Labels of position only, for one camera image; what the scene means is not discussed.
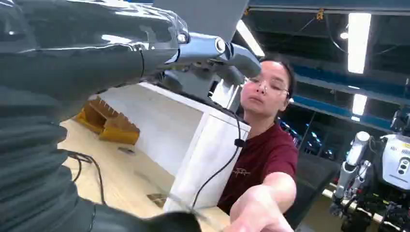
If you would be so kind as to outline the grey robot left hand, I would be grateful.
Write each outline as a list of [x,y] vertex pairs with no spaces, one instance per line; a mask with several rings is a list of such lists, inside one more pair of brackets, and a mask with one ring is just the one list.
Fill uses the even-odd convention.
[[256,76],[246,48],[190,32],[176,13],[122,0],[0,3],[0,229],[199,232],[192,209],[139,218],[78,195],[58,148],[89,97],[201,61]]

